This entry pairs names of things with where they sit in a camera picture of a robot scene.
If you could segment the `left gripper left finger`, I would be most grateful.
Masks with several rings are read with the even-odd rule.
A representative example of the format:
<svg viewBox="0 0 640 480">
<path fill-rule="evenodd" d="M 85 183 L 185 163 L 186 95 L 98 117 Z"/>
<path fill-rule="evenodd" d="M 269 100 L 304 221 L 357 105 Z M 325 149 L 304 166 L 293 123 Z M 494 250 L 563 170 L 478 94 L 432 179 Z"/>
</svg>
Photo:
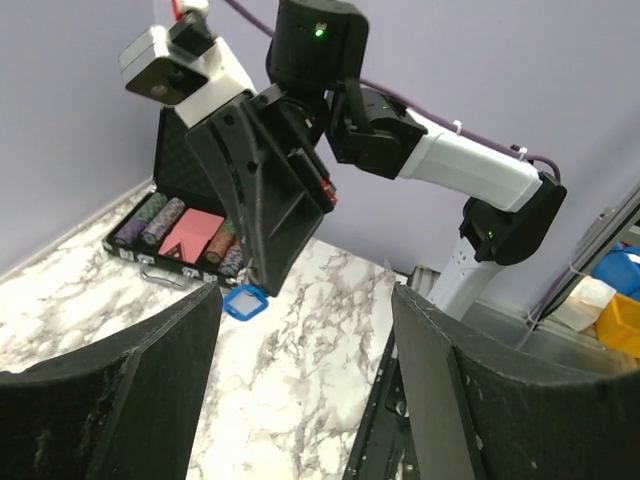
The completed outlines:
<svg viewBox="0 0 640 480">
<path fill-rule="evenodd" d="M 185 478 L 221 310 L 207 284 L 88 346 L 2 372 L 2 478 Z"/>
</svg>

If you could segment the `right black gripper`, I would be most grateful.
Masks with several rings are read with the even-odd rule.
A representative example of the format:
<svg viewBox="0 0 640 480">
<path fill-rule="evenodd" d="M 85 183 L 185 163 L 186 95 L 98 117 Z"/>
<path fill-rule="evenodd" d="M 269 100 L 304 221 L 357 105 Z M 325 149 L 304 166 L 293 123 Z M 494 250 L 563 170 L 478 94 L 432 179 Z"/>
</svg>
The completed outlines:
<svg viewBox="0 0 640 480">
<path fill-rule="evenodd" d="M 186 140 L 240 235 L 245 265 L 276 295 L 301 250 L 336 205 L 316 152 L 328 124 L 320 94 L 273 84 L 246 91 L 189 129 Z"/>
</svg>

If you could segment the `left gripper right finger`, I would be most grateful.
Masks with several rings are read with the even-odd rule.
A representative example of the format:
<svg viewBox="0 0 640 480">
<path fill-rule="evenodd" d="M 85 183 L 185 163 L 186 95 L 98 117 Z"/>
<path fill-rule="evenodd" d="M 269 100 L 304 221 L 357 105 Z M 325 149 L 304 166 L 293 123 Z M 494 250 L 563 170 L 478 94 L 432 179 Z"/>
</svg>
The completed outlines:
<svg viewBox="0 0 640 480">
<path fill-rule="evenodd" d="M 392 293 L 395 342 L 425 479 L 635 479 L 639 374 L 515 350 L 417 292 Z"/>
</svg>

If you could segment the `silver keyring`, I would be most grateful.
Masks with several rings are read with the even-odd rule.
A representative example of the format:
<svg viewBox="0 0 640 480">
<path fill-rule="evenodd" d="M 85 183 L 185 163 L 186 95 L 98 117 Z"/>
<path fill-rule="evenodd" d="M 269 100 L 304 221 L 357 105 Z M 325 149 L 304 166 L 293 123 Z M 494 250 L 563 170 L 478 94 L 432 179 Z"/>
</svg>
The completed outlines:
<svg viewBox="0 0 640 480">
<path fill-rule="evenodd" d="M 236 285 L 260 285 L 260 278 L 252 262 L 243 267 L 236 276 Z"/>
</svg>

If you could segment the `blue key tag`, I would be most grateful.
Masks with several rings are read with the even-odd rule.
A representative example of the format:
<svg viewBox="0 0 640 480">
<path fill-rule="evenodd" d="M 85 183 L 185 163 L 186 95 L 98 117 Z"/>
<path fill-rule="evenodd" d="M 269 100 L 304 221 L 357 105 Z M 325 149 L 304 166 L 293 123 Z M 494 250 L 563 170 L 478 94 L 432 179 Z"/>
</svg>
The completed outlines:
<svg viewBox="0 0 640 480">
<path fill-rule="evenodd" d="M 223 310 L 238 321 L 249 321 L 269 305 L 268 296 L 259 287 L 242 284 L 232 289 L 223 301 Z"/>
</svg>

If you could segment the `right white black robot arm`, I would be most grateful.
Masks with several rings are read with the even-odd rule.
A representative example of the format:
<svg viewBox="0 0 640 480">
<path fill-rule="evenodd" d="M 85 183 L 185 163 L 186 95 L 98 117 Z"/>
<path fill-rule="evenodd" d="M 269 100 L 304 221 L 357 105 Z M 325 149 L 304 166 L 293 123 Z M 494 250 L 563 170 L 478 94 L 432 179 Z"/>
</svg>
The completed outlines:
<svg viewBox="0 0 640 480">
<path fill-rule="evenodd" d="M 270 87 L 257 92 L 202 15 L 195 30 L 203 85 L 177 113 L 187 140 L 239 228 L 248 284 L 281 289 L 293 262 L 337 202 L 317 156 L 326 139 L 341 163 L 387 179 L 412 179 L 467 196 L 454 253 L 429 301 L 461 318 L 505 267 L 541 245 L 567 191 L 523 155 L 490 148 L 365 88 L 369 24 L 344 1 L 283 1 L 267 53 Z"/>
</svg>

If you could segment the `red playing card deck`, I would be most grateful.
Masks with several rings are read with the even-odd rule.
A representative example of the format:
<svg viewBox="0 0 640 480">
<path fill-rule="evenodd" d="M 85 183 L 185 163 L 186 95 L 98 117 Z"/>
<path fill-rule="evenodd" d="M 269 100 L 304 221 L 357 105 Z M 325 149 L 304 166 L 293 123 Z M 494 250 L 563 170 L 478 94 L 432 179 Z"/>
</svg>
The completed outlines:
<svg viewBox="0 0 640 480">
<path fill-rule="evenodd" d="M 223 216 L 189 208 L 169 232 L 158 253 L 195 264 L 223 222 Z"/>
</svg>

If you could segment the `orange brown chip stack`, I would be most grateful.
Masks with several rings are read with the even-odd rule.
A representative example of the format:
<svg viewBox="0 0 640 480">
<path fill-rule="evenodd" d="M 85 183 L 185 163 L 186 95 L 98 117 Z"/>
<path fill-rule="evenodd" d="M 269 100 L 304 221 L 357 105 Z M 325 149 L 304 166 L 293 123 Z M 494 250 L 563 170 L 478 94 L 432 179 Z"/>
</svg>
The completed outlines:
<svg viewBox="0 0 640 480">
<path fill-rule="evenodd" d="M 236 238 L 236 228 L 230 218 L 226 218 L 216 231 L 204 252 L 204 259 L 219 264 L 225 257 Z"/>
</svg>

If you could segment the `blue white chip stack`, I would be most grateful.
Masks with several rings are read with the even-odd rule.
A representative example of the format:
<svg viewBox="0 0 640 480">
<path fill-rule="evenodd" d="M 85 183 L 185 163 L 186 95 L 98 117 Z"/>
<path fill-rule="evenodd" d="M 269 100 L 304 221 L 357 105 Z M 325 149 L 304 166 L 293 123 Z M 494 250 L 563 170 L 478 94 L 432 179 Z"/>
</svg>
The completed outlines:
<svg viewBox="0 0 640 480">
<path fill-rule="evenodd" d="M 235 277 L 244 267 L 242 245 L 234 243 L 227 250 L 219 265 L 219 272 L 226 276 Z"/>
</svg>

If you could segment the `black poker chip case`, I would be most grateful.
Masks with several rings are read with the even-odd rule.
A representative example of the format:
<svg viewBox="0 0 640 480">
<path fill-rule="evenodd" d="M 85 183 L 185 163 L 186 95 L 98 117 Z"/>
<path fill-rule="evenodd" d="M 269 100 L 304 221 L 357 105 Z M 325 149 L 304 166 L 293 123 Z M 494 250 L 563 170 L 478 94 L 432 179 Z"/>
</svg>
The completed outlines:
<svg viewBox="0 0 640 480">
<path fill-rule="evenodd" d="M 152 189 L 102 241 L 151 283 L 184 289 L 193 281 L 237 284 L 240 237 L 169 108 L 159 113 Z"/>
</svg>

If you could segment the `grey purple chip stack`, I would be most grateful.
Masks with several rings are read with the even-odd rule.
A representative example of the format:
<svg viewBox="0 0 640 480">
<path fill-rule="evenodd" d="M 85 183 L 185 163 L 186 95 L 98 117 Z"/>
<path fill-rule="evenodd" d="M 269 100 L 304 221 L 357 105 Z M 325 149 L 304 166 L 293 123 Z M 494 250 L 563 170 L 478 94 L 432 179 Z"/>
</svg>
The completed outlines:
<svg viewBox="0 0 640 480">
<path fill-rule="evenodd" d="M 142 233 L 142 240 L 150 246 L 157 245 L 169 228 L 180 217 L 185 209 L 185 202 L 177 197 L 167 202 L 157 216 L 146 226 Z"/>
</svg>

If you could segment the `green poker chip stack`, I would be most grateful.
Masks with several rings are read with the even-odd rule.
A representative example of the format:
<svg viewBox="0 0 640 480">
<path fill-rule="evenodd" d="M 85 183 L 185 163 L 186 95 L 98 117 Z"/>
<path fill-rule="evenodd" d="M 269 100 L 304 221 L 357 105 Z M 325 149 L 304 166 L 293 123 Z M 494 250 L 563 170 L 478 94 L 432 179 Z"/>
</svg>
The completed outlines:
<svg viewBox="0 0 640 480">
<path fill-rule="evenodd" d="M 135 212 L 134 217 L 148 224 L 164 208 L 167 202 L 168 198 L 166 195 L 155 192 Z"/>
</svg>

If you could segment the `purple poker chip stack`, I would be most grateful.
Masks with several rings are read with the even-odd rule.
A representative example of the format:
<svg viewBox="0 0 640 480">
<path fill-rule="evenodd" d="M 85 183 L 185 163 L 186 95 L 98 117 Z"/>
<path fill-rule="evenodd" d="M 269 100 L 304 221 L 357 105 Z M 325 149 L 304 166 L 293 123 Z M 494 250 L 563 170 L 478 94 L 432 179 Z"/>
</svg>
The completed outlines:
<svg viewBox="0 0 640 480">
<path fill-rule="evenodd" d="M 136 242 L 147 223 L 139 218 L 130 218 L 114 235 L 114 243 L 117 245 L 131 245 Z"/>
</svg>

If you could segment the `yellow plastic bin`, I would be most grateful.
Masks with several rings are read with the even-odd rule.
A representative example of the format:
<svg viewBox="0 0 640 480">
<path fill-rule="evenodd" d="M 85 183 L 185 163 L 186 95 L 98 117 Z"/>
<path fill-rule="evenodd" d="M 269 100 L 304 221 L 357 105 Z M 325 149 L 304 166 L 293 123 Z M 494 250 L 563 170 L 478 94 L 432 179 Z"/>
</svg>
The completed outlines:
<svg viewBox="0 0 640 480">
<path fill-rule="evenodd" d="M 595 323 L 598 340 L 605 346 L 638 359 L 639 302 L 616 293 Z"/>
</svg>

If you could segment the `blue plastic bin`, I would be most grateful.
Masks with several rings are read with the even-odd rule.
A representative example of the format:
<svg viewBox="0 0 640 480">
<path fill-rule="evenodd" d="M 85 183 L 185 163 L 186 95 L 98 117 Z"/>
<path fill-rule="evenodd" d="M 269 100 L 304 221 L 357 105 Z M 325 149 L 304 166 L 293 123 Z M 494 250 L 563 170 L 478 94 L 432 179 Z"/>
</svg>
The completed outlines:
<svg viewBox="0 0 640 480">
<path fill-rule="evenodd" d="M 639 300 L 639 247 L 615 244 L 591 270 L 591 276 L 619 294 Z"/>
</svg>

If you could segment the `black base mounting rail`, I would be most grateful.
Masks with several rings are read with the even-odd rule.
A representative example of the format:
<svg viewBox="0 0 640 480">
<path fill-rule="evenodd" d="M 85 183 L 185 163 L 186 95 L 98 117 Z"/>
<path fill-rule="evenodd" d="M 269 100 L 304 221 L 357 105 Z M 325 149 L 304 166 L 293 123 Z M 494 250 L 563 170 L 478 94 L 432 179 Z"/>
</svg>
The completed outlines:
<svg viewBox="0 0 640 480">
<path fill-rule="evenodd" d="M 420 477 L 393 333 L 389 334 L 376 371 L 343 477 L 347 480 Z"/>
</svg>

